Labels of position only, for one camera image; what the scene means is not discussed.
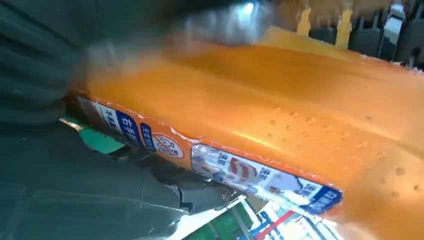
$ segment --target water droplet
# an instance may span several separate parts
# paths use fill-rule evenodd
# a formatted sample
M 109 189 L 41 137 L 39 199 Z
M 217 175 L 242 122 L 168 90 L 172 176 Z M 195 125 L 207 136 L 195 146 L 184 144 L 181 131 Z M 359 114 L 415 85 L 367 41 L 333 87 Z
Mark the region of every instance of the water droplet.
M 396 175 L 398 176 L 402 176 L 405 174 L 405 168 L 403 167 L 398 167 L 394 170 L 394 172 L 396 173 Z
M 345 140 L 345 139 L 347 139 L 349 137 L 349 133 L 348 132 L 342 132 L 341 134 L 340 134 L 340 139 L 341 140 Z
M 333 130 L 333 127 L 331 125 L 324 126 L 324 132 L 329 133 Z
M 398 198 L 398 197 L 399 197 L 399 192 L 397 192 L 397 191 L 392 191 L 392 192 L 391 192 L 391 196 L 392 196 L 392 197 L 394 197 L 394 198 Z
M 386 155 L 382 152 L 378 152 L 377 153 L 377 159 L 384 160 L 384 159 L 386 159 Z
M 292 112 L 290 112 L 290 116 L 295 118 L 295 117 L 299 116 L 299 113 L 296 112 L 296 111 L 292 111 Z
M 359 150 L 362 150 L 362 149 L 366 148 L 367 146 L 368 146 L 368 142 L 363 141 L 363 142 L 360 142 L 357 147 L 358 147 Z
M 306 118 L 306 123 L 307 123 L 309 126 L 314 125 L 316 122 L 317 122 L 317 120 L 316 120 L 314 117 L 308 117 L 308 118 Z

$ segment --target white label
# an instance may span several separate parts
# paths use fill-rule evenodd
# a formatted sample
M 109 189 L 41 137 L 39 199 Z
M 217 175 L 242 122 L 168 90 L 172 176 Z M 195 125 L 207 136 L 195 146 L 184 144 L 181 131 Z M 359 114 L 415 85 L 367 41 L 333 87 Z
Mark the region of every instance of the white label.
M 196 173 L 285 204 L 298 213 L 321 214 L 342 199 L 342 193 L 329 186 L 204 144 L 192 146 L 191 167 Z

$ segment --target red stripe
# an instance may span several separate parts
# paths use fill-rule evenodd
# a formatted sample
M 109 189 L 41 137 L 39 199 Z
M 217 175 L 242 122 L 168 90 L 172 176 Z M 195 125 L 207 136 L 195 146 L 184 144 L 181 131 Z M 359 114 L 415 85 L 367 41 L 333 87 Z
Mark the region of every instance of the red stripe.
M 278 225 L 286 221 L 288 218 L 290 218 L 295 212 L 290 210 L 286 212 L 284 215 L 282 215 L 277 221 L 275 221 L 273 224 L 271 224 L 269 227 L 265 228 L 263 232 L 256 235 L 257 240 L 262 240 L 265 238 L 266 235 L 270 234 L 272 230 L 276 229 Z

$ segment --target product label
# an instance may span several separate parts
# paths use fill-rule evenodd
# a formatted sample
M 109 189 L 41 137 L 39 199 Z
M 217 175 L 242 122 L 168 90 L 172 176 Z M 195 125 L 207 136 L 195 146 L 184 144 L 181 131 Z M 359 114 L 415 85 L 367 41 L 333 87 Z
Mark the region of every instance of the product label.
M 78 96 L 78 101 L 87 117 L 108 132 L 112 131 L 133 146 L 142 144 L 136 122 L 127 114 Z
M 208 178 L 284 204 L 299 213 L 322 214 L 342 200 L 342 193 L 332 187 L 205 144 L 192 146 L 191 166 Z
M 156 152 L 155 145 L 153 144 L 152 129 L 145 123 L 140 124 L 140 128 L 146 148 L 152 152 Z

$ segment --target person's leg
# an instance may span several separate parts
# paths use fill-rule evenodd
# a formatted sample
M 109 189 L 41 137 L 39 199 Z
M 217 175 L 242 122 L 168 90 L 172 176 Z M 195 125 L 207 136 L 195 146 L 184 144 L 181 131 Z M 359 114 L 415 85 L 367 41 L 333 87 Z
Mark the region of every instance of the person's leg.
M 110 161 L 62 123 L 0 134 L 0 156 L 0 240 L 167 236 L 183 214 L 148 170 Z

